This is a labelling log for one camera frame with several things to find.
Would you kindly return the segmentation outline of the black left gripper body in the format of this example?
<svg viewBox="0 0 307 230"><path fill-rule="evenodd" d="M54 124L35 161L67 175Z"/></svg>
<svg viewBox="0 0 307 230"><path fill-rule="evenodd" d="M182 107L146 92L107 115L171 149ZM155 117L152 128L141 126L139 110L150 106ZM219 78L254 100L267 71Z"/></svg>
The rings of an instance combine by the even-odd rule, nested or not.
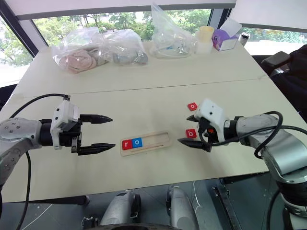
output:
<svg viewBox="0 0 307 230"><path fill-rule="evenodd" d="M82 122L79 119L77 122L69 123L59 134L60 145L65 147L71 147L72 153L81 154L81 126Z"/></svg>

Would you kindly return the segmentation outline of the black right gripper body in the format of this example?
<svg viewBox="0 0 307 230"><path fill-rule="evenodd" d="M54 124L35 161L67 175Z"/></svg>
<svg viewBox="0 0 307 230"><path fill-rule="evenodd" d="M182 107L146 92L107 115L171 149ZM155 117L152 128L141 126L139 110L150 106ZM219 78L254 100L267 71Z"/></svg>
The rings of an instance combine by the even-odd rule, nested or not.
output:
<svg viewBox="0 0 307 230"><path fill-rule="evenodd" d="M210 122L203 117L199 120L198 134L200 141L197 142L197 148L206 152L211 152L213 144L216 143L216 130L210 125Z"/></svg>

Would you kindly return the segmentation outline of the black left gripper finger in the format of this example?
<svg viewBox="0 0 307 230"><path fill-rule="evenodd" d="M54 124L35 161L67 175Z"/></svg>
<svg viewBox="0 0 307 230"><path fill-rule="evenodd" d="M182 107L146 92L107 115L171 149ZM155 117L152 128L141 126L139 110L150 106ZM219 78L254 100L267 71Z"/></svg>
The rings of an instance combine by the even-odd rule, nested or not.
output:
<svg viewBox="0 0 307 230"><path fill-rule="evenodd" d="M98 154L107 151L115 146L116 146L115 144L108 144L108 143L96 143L92 144L91 146L84 146L84 147L80 146L77 148L77 154L79 156Z"/></svg>
<svg viewBox="0 0 307 230"><path fill-rule="evenodd" d="M91 124L103 124L103 123L112 122L113 119L107 116L103 116L103 115L81 114L80 121L91 123Z"/></svg>

